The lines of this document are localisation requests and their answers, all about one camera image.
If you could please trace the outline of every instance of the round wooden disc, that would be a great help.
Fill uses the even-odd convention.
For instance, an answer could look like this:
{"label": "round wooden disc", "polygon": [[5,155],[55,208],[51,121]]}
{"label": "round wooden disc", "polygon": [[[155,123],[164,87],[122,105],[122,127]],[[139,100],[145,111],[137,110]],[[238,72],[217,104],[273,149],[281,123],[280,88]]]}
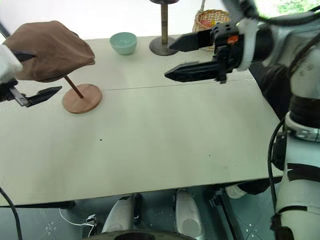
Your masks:
{"label": "round wooden disc", "polygon": [[97,86],[81,84],[76,87],[80,93],[82,93],[83,98],[80,98],[75,90],[71,88],[63,97],[63,106],[68,112],[84,114],[99,105],[102,99],[102,93]]}

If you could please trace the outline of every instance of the brown hat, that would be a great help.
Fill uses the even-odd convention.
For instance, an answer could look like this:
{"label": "brown hat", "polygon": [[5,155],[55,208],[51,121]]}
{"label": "brown hat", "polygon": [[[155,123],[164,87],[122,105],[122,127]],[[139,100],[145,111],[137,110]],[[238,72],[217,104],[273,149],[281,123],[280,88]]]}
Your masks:
{"label": "brown hat", "polygon": [[53,82],[86,65],[95,64],[90,46],[58,21],[26,23],[4,43],[9,49],[29,52],[19,80]]}

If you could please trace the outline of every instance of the white table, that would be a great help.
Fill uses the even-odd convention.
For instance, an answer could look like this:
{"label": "white table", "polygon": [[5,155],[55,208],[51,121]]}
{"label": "white table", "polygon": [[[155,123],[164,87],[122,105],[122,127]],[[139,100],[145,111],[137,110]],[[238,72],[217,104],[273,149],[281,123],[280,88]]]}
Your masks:
{"label": "white table", "polygon": [[148,47],[152,39],[140,37],[128,56],[114,52],[108,39],[87,41],[96,64],[69,77],[102,90],[91,112],[64,110],[70,86],[63,79],[20,81],[17,88],[27,96],[63,86],[39,105],[0,103],[0,185],[16,205],[268,176],[268,143],[278,119],[250,72],[234,71],[226,84],[172,81],[164,72],[212,54],[157,56]]}

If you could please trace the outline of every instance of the light green bowl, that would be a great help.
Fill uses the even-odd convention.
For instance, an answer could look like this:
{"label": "light green bowl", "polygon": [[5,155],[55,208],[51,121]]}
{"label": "light green bowl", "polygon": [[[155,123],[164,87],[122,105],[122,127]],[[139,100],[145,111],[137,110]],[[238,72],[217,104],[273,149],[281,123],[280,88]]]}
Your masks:
{"label": "light green bowl", "polygon": [[118,54],[132,54],[137,47],[137,36],[130,32],[119,32],[110,38],[110,44]]}

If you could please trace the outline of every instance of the wicker basket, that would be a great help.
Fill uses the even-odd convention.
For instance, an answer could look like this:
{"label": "wicker basket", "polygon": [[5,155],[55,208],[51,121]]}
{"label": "wicker basket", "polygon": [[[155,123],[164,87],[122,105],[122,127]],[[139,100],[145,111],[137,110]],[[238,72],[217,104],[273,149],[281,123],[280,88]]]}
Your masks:
{"label": "wicker basket", "polygon": [[[216,23],[217,22],[225,23],[225,22],[230,21],[229,13],[226,11],[222,11],[222,10],[206,10],[206,11],[204,11],[205,2],[206,2],[206,0],[202,0],[201,8],[197,12],[197,14],[195,15],[192,32],[199,32],[199,31],[209,29],[209,27],[201,24],[200,21],[202,21],[202,20],[208,20],[210,23],[212,21],[215,21]],[[203,47],[202,49],[206,50],[206,51],[214,52],[215,46],[213,45],[213,46],[209,46],[209,47]]]}

